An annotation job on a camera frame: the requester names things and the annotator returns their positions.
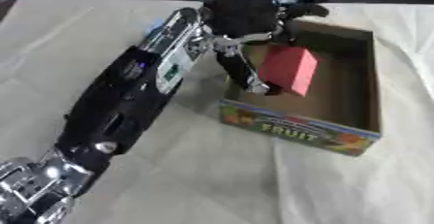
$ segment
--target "cardboard box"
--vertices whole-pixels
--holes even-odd
[[[228,82],[222,122],[288,141],[360,155],[381,138],[380,104],[372,32],[298,21],[296,45],[318,65],[305,97],[262,96]],[[267,46],[245,48],[258,66]]]

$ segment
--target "fruit box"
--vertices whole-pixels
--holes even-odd
[[[223,123],[359,156],[381,138],[380,100],[372,32],[297,21],[296,46],[318,59],[305,97],[263,96],[228,80],[220,102]],[[260,66],[268,46],[244,48]]]

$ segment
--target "table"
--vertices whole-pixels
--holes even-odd
[[[18,0],[0,24],[0,158],[43,155],[63,114],[120,52],[155,19],[198,5]],[[354,159],[222,125],[223,71],[208,54],[65,223],[428,223],[434,8],[327,6],[331,16],[321,21],[376,31],[383,141]]]

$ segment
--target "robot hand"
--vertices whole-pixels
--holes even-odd
[[[248,11],[233,11],[246,3]],[[289,33],[285,22],[318,8],[326,13],[321,7],[280,6],[272,0],[224,0],[173,12],[85,90],[46,156],[36,162],[17,158],[0,164],[0,223],[60,223],[111,158],[126,153],[150,127],[211,48],[240,87],[269,93],[270,86],[259,79],[241,46]],[[255,17],[259,9],[263,15]]]

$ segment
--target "red block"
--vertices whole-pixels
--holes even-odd
[[[287,92],[305,96],[317,67],[317,59],[306,48],[271,46],[258,75]]]

